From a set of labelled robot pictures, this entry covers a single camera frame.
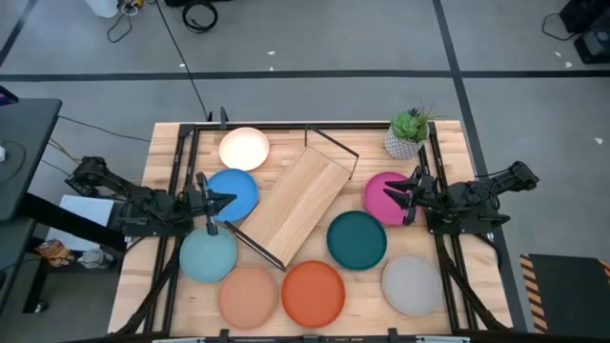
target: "gray plate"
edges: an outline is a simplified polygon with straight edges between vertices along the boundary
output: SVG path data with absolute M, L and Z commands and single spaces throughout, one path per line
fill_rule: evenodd
M 413 316 L 430 313 L 441 295 L 437 269 L 411 254 L 397 256 L 388 262 L 381 277 L 381 287 L 395 310 Z

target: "teal plate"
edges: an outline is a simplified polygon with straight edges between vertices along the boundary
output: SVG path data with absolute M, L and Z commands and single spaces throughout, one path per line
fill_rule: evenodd
M 379 263 L 388 248 L 383 226 L 367 212 L 340 214 L 326 233 L 326 244 L 341 266 L 364 271 Z
M 180 248 L 180 267 L 189 278 L 205 283 L 220 281 L 237 260 L 237 241 L 227 229 L 218 227 L 218 235 L 207 229 L 193 230 Z

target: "blue plate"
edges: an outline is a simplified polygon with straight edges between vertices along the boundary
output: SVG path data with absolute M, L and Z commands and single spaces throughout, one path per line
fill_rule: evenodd
M 258 202 L 256 181 L 245 171 L 237 169 L 219 171 L 210 178 L 208 187 L 214 192 L 237 195 L 237 198 L 214 218 L 217 221 L 242 219 L 250 214 Z
M 189 278 L 205 283 L 222 280 L 237 260 L 237 241 L 227 229 L 218 227 L 211 236 L 205 228 L 193 230 L 180 248 L 180 268 Z

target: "pink plate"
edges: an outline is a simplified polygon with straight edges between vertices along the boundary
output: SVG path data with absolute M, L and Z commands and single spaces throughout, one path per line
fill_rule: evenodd
M 388 196 L 383 189 L 391 189 L 385 185 L 386 181 L 403 181 L 407 176 L 393 171 L 380 172 L 371 177 L 364 189 L 364 207 L 378 221 L 388 225 L 402 225 L 402 218 L 407 215 L 407 210 L 401 210 L 400 206 Z

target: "orange plate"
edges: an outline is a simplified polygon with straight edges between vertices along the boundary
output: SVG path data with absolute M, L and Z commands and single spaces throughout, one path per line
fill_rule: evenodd
M 258 267 L 241 267 L 222 280 L 218 291 L 220 314 L 239 329 L 263 325 L 277 307 L 274 277 Z
M 294 267 L 282 285 L 282 304 L 292 320 L 306 328 L 331 324 L 345 303 L 345 287 L 339 273 L 321 261 Z

